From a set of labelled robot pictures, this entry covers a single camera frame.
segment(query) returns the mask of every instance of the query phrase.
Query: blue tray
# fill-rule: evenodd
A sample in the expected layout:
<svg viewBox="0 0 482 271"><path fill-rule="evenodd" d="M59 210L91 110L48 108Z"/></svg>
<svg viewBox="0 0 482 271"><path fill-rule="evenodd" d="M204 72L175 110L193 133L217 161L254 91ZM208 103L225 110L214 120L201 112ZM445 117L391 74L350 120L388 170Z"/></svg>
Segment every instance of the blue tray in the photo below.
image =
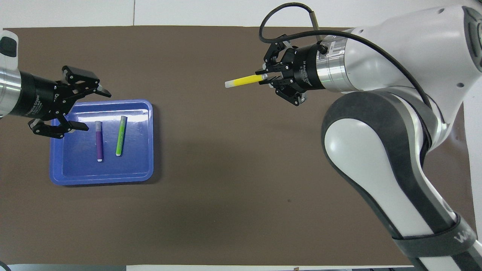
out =
<svg viewBox="0 0 482 271"><path fill-rule="evenodd" d="M122 156L116 156L121 116L127 116ZM70 121L88 131L50 141L50 179L57 185L140 182L154 171L152 105L147 100L76 103ZM97 162L95 121L102 122L104 160Z"/></svg>

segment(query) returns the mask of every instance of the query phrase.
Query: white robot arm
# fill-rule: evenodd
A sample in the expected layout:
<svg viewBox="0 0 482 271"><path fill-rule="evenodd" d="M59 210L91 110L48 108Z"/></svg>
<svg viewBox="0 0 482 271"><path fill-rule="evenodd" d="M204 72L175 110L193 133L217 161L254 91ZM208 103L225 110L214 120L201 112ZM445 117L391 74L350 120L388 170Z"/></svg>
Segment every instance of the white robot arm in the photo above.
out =
<svg viewBox="0 0 482 271"><path fill-rule="evenodd" d="M260 27L261 41L271 44L263 68L226 86L258 81L295 106L307 90L347 93L322 123L331 165L418 270L482 271L475 232L422 170L425 154L447 138L465 94L482 75L482 15L454 5L345 32L317 30L314 23L314 31L265 39L266 21L288 6L302 7L316 20L300 3L271 11ZM289 42L316 35L329 36L300 48ZM270 72L281 75L268 78Z"/></svg>

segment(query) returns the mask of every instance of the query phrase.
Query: black cable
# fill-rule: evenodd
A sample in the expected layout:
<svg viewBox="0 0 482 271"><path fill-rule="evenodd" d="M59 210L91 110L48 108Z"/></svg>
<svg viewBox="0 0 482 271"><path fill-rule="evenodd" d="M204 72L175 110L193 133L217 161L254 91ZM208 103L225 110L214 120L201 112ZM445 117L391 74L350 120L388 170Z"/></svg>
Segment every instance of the black cable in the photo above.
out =
<svg viewBox="0 0 482 271"><path fill-rule="evenodd" d="M5 269L5 271L12 271L8 265L6 265L4 262L0 261L0 266Z"/></svg>
<svg viewBox="0 0 482 271"><path fill-rule="evenodd" d="M259 26L259 39L262 42L264 42L264 43L275 43L275 42L283 42L283 41L295 40L295 39L299 39L299 38L303 38L303 37L311 37L311 36L319 36L319 35L340 36L340 37L344 37L344 38L347 38L347 39L352 39L352 40L358 41L358 42L363 43L366 46L372 48L373 50L375 50L376 52L381 54L384 58L386 58L388 61L390 61L390 63L392 63L408 79L408 81L410 81L410 83L417 90L418 94L422 98L422 101L428 106L428 108L432 109L432 106L430 104L430 101L428 99L427 94L423 90L422 86L420 86L420 84L417 82L417 80L413 77L413 75L407 69L405 69L405 67L400 62L398 62L398 60L396 60L394 57L392 57L389 53L387 53L385 50L383 50L380 46L374 44L373 42L371 42L371 41L369 41L365 38L362 38L360 36L357 36L357 35L354 35L354 34L351 34L351 33L343 32L343 31L337 31L337 30L305 31L305 32L300 32L300 33L288 35L288 36L282 36L282 37L275 38L275 39L266 39L265 37L263 37L263 29L265 27L266 22L269 20L269 18L271 18L271 16L273 16L273 14L275 14L279 10L287 8L287 7L300 7L300 8L305 9L306 11L308 11L308 13L313 13L313 10L311 8L309 8L307 5L304 5L304 4L301 4L301 3L294 3L293 2L293 3L286 3L286 4L283 4L281 6L278 6L277 8L275 8L274 10L272 10L271 12L269 12L266 15L266 17L263 19L263 22Z"/></svg>

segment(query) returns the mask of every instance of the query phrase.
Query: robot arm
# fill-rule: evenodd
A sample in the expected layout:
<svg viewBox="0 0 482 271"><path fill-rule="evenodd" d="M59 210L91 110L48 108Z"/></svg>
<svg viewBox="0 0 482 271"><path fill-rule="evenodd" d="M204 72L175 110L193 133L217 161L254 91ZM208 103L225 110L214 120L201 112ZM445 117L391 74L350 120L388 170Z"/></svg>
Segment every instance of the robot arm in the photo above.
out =
<svg viewBox="0 0 482 271"><path fill-rule="evenodd" d="M482 75L482 15L447 6L341 33L263 38L267 18L286 6L273 10L260 28L260 39L271 45L256 74L280 75L259 83L295 106L305 102L307 90L347 93L322 124L331 165L418 270L482 270L476 234L422 170L426 153L446 139L465 94ZM314 35L330 36L299 48L289 41Z"/></svg>
<svg viewBox="0 0 482 271"><path fill-rule="evenodd" d="M111 97L90 71L64 66L65 81L51 81L18 70L18 37L10 31L0 31L0 119L6 115L33 118L29 128L36 135L63 138L74 130L87 131L87 125L65 118L75 102L95 93ZM44 121L58 119L60 125Z"/></svg>

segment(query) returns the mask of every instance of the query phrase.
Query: table surface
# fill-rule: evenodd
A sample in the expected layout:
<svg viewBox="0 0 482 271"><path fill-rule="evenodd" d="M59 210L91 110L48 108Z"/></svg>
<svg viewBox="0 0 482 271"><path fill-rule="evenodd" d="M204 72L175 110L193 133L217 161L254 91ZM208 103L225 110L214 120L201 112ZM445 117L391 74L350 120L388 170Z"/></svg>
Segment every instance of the table surface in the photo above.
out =
<svg viewBox="0 0 482 271"><path fill-rule="evenodd" d="M299 29L267 29L267 35ZM154 107L154 175L142 184L61 187L49 139L8 116L0 134L0 258L15 263L405 265L368 205L331 168L323 115L340 94L299 107L253 84L255 27L22 28L19 68L52 80L93 71L112 99ZM305 44L312 40L302 41ZM91 95L83 101L105 100ZM462 110L425 172L472 226Z"/></svg>

